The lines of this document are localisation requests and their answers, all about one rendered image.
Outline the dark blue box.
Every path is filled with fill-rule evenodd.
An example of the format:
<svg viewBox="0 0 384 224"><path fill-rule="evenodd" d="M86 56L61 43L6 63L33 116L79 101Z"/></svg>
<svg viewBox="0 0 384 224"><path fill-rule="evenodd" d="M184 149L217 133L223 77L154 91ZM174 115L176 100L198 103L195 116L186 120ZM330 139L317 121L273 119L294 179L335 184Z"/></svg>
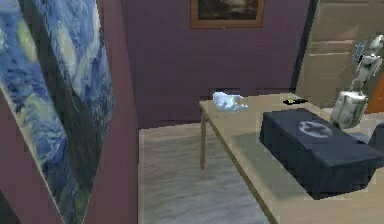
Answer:
<svg viewBox="0 0 384 224"><path fill-rule="evenodd" d="M367 187L384 154L307 109L265 112L260 142L319 200Z"/></svg>

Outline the pale blue crumpled cloth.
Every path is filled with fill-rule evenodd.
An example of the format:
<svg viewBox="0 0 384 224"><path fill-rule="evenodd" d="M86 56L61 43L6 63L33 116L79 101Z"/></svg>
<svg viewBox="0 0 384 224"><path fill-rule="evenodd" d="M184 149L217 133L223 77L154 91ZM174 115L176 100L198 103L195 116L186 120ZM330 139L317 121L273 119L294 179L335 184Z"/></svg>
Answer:
<svg viewBox="0 0 384 224"><path fill-rule="evenodd" d="M240 112L248 108L246 104L242 104L241 95L226 94L224 92L215 92L213 94L213 101L216 108L222 112Z"/></svg>

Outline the brown framed dark picture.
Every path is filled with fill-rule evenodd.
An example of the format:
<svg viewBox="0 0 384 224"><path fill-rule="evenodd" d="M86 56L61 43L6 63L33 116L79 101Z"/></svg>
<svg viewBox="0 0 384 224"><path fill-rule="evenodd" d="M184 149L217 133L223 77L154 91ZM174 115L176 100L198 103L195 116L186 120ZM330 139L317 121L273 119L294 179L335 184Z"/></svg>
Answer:
<svg viewBox="0 0 384 224"><path fill-rule="evenodd" d="M190 0L190 28L261 28L265 2L266 0Z"/></svg>

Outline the blue swirl wall painting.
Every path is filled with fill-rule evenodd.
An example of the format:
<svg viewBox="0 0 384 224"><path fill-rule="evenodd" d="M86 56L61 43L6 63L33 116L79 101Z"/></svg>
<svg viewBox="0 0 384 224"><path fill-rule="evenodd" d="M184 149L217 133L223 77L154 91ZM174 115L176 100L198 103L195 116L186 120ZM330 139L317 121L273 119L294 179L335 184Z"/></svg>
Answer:
<svg viewBox="0 0 384 224"><path fill-rule="evenodd" d="M0 0L0 92L63 224L84 224L114 95L97 0Z"/></svg>

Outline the small black flat object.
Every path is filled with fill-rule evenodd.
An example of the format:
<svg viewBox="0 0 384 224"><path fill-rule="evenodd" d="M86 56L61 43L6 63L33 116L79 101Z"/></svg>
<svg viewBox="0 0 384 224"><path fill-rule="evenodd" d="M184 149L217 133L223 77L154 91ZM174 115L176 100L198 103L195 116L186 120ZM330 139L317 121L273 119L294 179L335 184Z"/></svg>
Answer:
<svg viewBox="0 0 384 224"><path fill-rule="evenodd" d="M305 99L287 99L284 100L283 103L286 105L294 105L294 104L302 104L302 103L307 103L308 101Z"/></svg>

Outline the beige room door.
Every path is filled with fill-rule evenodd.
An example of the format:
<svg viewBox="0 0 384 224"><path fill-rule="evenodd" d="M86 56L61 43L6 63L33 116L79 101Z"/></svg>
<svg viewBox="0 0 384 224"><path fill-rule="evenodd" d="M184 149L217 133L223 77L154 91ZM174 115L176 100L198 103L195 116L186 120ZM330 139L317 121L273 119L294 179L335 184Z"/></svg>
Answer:
<svg viewBox="0 0 384 224"><path fill-rule="evenodd" d="M317 0L295 94L331 108L355 78L360 42L384 34L384 0Z"/></svg>

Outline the light wooden table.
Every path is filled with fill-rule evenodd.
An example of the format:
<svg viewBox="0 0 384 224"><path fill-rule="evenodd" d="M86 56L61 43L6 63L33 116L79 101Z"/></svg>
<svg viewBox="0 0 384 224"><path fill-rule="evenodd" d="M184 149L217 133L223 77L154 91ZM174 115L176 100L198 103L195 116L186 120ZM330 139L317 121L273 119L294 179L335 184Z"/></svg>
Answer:
<svg viewBox="0 0 384 224"><path fill-rule="evenodd" d="M201 135L211 126L270 224L384 224L384 168L360 191L314 200L259 141L262 114L285 110L293 93L248 96L248 109L220 112L201 101Z"/></svg>

